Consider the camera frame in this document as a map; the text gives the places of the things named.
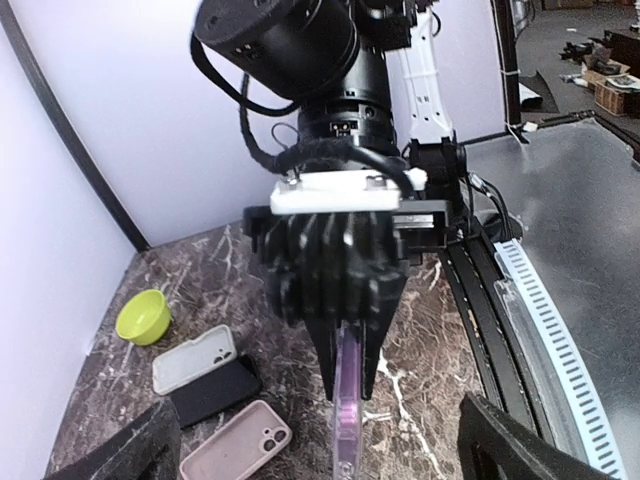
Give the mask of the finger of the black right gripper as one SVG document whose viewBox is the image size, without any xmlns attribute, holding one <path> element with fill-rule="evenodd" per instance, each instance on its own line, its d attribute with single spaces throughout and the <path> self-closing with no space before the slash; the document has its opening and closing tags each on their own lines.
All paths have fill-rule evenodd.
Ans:
<svg viewBox="0 0 640 480">
<path fill-rule="evenodd" d="M 311 318 L 304 323 L 316 351 L 326 398 L 332 400 L 340 322 Z"/>
</svg>

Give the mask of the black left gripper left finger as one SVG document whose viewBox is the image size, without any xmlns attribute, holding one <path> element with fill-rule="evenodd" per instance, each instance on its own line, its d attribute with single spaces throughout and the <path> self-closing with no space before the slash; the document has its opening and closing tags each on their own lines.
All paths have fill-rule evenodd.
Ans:
<svg viewBox="0 0 640 480">
<path fill-rule="evenodd" d="M 173 403 L 161 400 L 52 479 L 175 479 L 181 430 Z"/>
</svg>

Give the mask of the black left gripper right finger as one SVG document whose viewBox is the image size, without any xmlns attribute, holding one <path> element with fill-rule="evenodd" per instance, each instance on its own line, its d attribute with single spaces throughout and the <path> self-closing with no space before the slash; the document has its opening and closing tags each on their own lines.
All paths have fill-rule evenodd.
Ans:
<svg viewBox="0 0 640 480">
<path fill-rule="evenodd" d="M 484 397 L 466 393 L 457 439 L 465 479 L 608 479 L 556 449 Z"/>
</svg>

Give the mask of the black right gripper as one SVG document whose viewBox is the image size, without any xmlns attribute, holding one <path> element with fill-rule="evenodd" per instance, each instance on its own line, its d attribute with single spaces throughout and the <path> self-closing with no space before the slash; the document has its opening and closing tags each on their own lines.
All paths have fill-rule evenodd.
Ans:
<svg viewBox="0 0 640 480">
<path fill-rule="evenodd" d="M 366 258 L 416 263 L 446 247 L 450 205 L 444 200 L 404 200 L 391 212 L 276 215 L 267 206 L 244 209 L 243 232 L 269 265 L 297 262 L 303 253 L 336 253 L 353 246 Z M 373 395 L 380 352 L 406 285 L 405 279 L 365 283 L 357 319 L 362 346 L 362 399 Z"/>
</svg>

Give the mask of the pink phone case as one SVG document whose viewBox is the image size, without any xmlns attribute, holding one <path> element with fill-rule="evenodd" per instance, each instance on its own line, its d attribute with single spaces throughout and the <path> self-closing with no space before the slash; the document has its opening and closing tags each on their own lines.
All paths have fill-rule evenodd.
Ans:
<svg viewBox="0 0 640 480">
<path fill-rule="evenodd" d="M 292 431 L 263 400 L 255 400 L 180 464 L 183 479 L 248 479 L 292 440 Z"/>
</svg>

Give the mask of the black smartphone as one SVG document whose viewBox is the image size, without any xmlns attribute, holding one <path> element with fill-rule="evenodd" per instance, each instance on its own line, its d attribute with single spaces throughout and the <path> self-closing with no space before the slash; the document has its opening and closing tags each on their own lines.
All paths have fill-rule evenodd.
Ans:
<svg viewBox="0 0 640 480">
<path fill-rule="evenodd" d="M 170 394 L 181 429 L 258 395 L 262 380 L 254 359 L 241 355 Z"/>
</svg>

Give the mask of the white phone case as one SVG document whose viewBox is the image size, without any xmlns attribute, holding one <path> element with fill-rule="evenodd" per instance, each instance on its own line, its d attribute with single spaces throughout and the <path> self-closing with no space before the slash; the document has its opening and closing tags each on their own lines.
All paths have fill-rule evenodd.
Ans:
<svg viewBox="0 0 640 480">
<path fill-rule="evenodd" d="M 231 329 L 218 325 L 156 357 L 152 362 L 153 390 L 158 395 L 167 395 L 236 357 Z"/>
</svg>

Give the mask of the phone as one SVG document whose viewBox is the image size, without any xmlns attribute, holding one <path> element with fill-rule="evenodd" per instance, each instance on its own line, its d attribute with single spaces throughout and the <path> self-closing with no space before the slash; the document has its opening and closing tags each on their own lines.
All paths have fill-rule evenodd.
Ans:
<svg viewBox="0 0 640 480">
<path fill-rule="evenodd" d="M 362 455 L 362 345 L 357 328 L 343 324 L 337 335 L 334 377 L 333 478 L 358 479 Z"/>
</svg>

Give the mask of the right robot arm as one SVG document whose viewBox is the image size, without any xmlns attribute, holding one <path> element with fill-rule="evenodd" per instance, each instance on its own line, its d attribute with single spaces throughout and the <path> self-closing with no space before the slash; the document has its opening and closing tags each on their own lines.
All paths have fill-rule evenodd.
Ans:
<svg viewBox="0 0 640 480">
<path fill-rule="evenodd" d="M 428 1 L 204 1 L 196 68 L 278 176 L 243 214 L 275 314 L 303 323 L 324 389 L 372 396 L 412 262 L 472 229 L 466 153 L 439 95 Z"/>
</svg>

